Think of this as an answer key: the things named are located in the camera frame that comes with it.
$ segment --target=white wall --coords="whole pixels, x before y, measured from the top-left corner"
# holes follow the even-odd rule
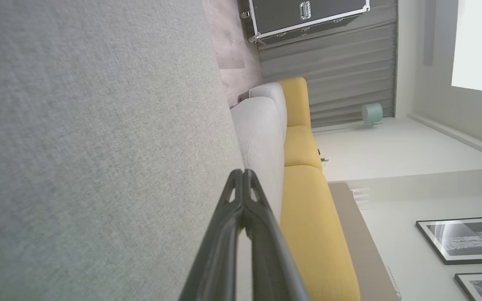
[[[389,202],[458,196],[482,196],[482,169],[345,181],[350,189],[365,189],[357,200]]]
[[[402,301],[466,301],[456,273],[480,273],[482,265],[444,265],[415,227],[416,221],[482,217],[482,196],[377,202],[364,220]]]
[[[419,122],[384,118],[374,128],[316,133],[328,181],[482,169],[482,152]]]
[[[417,74],[413,112],[482,140],[482,91],[453,87],[458,0],[437,0],[434,63],[423,66],[425,0],[420,3]]]
[[[405,118],[415,98],[419,34],[418,0],[399,0],[397,18],[397,70],[395,117]]]

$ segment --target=black metal frame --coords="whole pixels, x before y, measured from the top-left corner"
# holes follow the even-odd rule
[[[235,199],[229,202],[234,189]],[[237,236],[243,228],[252,240],[254,301],[309,300],[258,177],[250,169],[230,173],[179,300],[235,300]]]
[[[461,275],[482,275],[482,273],[459,273],[459,274],[455,274],[455,281],[457,282],[457,284],[459,284],[459,286],[461,287],[464,294],[468,297],[468,299],[470,299],[470,301],[477,301],[474,298],[474,296],[472,296],[472,294],[470,293],[470,290],[467,289],[464,282],[461,280],[461,278],[460,278]]]
[[[466,219],[482,219],[482,217],[469,217]],[[459,221],[459,220],[462,220],[462,219],[434,219],[432,221],[417,221],[415,223],[415,226],[419,229],[419,231],[421,232],[425,240],[429,242],[429,245],[431,246],[431,248],[436,252],[440,260],[442,260],[442,262],[445,265],[473,265],[473,264],[482,263],[482,259],[459,259],[459,260],[446,259],[442,254],[442,252],[440,252],[440,250],[436,247],[436,245],[434,244],[434,241],[432,241],[431,238],[429,238],[429,235],[425,233],[425,231],[420,225],[420,223],[422,222],[444,222],[444,221]]]

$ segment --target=floor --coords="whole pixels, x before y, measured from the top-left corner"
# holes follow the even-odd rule
[[[263,83],[258,48],[247,41],[243,31],[239,17],[243,4],[238,0],[202,0],[202,3],[231,107],[241,94]]]

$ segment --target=mint green speaker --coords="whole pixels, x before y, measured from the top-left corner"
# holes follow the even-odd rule
[[[332,128],[331,130],[324,130],[321,132],[345,130],[348,128],[361,128],[363,126],[373,127],[375,125],[382,124],[380,122],[382,120],[382,105],[380,105],[378,102],[362,105],[362,120],[364,121],[364,124],[347,126],[346,128]]]
[[[382,120],[382,106],[380,103],[370,103],[362,106],[362,120],[365,124],[373,124]]]

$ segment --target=black picture frame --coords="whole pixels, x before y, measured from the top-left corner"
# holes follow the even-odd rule
[[[459,273],[459,274],[455,274],[455,281],[457,282],[457,284],[460,286],[461,290],[463,291],[463,293],[466,295],[466,297],[468,299],[470,299],[470,301],[482,301],[482,298],[481,299],[476,299],[474,297],[474,295],[472,294],[472,292],[470,292],[469,288],[466,286],[466,284],[464,283],[464,281],[461,279],[461,276],[466,276],[466,275],[482,275],[482,273]]]
[[[465,219],[434,219],[434,220],[429,220],[429,221],[417,221],[415,223],[415,226],[418,228],[420,233],[423,235],[423,238],[427,240],[431,248],[434,250],[434,252],[438,255],[440,260],[445,264],[445,265],[468,265],[468,264],[479,264],[482,263],[482,258],[481,255],[474,255],[477,258],[474,259],[457,259],[459,256],[450,256],[450,258],[446,258],[442,252],[447,253],[445,250],[441,250],[438,246],[436,246],[434,234],[431,232],[427,232],[427,230],[424,227],[425,223],[434,223],[434,222],[450,222],[450,221],[470,221],[474,219],[482,219],[482,217],[469,217]]]

